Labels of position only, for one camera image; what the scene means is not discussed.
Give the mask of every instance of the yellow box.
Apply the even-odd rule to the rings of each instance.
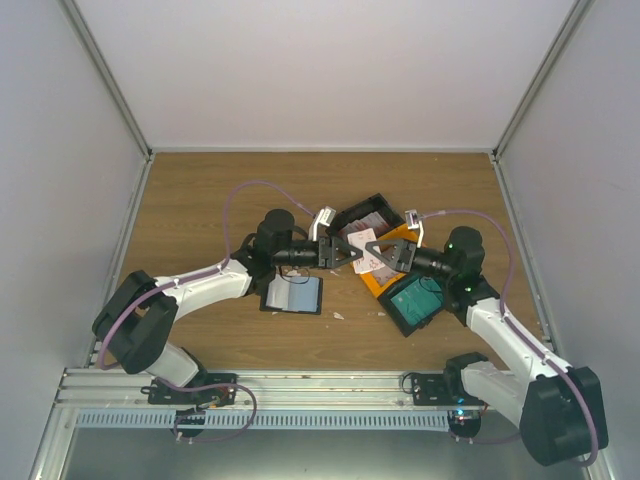
[[[382,235],[378,240],[393,240],[396,238],[404,238],[405,240],[411,240],[412,242],[416,243],[418,242],[418,235],[414,231],[409,230],[406,223],[400,225],[394,230],[391,230],[389,233]],[[369,291],[373,293],[373,296],[378,298],[380,295],[382,295],[382,293],[384,293],[385,290],[387,290],[387,288],[396,283],[405,275],[406,274],[404,273],[398,273],[393,278],[388,280],[384,285],[380,285],[378,283],[378,280],[376,280],[371,272],[363,273],[360,275],[360,277],[364,281]]]

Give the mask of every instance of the white card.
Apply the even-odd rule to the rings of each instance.
[[[349,245],[353,245],[354,247],[362,250],[362,258],[359,258],[352,264],[353,269],[357,274],[369,273],[373,270],[384,267],[384,263],[371,255],[364,248],[367,243],[375,242],[376,240],[376,234],[373,233],[373,228],[367,228],[361,232],[354,232],[347,235]]]

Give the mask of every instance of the gray wall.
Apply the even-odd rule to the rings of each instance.
[[[0,465],[26,478],[142,157],[53,0],[0,2]]]
[[[158,151],[490,149],[573,1],[78,3]]]
[[[513,426],[483,419],[483,438]],[[216,432],[205,432],[212,436]],[[167,429],[80,429],[65,480],[582,480],[538,465],[522,442],[458,444],[443,432],[249,430],[229,442],[176,444]]]
[[[503,159],[562,352],[604,389],[616,478],[637,478],[640,2],[598,0]]]

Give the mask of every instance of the white wall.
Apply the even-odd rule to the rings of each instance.
[[[142,157],[57,2],[0,2],[0,476],[88,348]]]
[[[618,479],[638,478],[640,3],[598,0],[503,159],[562,351],[604,389]]]
[[[572,0],[79,0],[165,147],[495,146]]]

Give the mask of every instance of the teal screen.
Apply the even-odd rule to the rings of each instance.
[[[443,295],[438,283],[431,278],[417,278],[391,299],[391,303],[411,326],[433,315],[442,307]]]

